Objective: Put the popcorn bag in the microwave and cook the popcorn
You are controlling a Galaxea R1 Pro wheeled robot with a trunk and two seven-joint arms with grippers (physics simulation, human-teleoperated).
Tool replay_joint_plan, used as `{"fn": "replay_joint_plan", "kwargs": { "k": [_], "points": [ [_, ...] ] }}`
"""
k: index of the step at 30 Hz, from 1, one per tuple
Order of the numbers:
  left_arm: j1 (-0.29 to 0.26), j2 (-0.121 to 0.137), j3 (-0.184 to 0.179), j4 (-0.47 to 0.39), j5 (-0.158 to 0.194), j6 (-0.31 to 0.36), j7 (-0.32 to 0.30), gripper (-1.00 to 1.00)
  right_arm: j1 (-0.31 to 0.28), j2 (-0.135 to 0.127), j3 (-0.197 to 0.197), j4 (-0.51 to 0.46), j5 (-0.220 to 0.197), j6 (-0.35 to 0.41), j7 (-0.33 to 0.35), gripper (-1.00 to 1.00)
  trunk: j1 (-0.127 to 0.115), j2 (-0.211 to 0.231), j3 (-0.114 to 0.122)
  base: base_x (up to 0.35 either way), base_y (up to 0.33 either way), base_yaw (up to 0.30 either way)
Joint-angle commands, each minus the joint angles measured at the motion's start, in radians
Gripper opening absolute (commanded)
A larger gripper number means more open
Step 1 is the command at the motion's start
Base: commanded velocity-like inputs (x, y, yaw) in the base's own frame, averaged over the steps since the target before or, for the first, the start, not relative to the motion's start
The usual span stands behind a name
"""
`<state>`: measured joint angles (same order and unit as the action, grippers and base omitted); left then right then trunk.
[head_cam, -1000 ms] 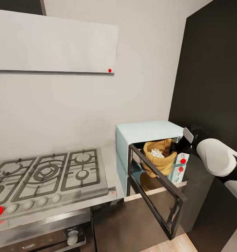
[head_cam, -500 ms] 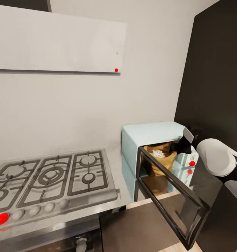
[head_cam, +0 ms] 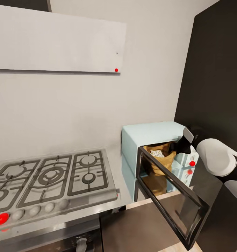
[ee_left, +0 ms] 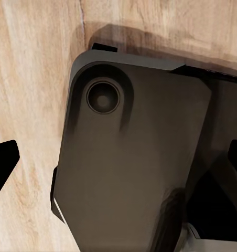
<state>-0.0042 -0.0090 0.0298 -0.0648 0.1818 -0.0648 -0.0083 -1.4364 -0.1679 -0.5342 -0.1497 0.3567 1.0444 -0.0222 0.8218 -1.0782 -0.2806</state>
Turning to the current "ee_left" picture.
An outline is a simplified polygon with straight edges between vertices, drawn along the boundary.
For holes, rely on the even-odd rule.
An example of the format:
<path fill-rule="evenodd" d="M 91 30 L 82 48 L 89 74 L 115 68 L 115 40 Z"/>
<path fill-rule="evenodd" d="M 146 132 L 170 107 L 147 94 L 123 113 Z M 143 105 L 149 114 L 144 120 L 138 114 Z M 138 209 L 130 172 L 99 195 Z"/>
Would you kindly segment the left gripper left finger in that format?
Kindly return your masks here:
<path fill-rule="evenodd" d="M 0 143 L 0 191 L 20 159 L 15 140 Z"/>

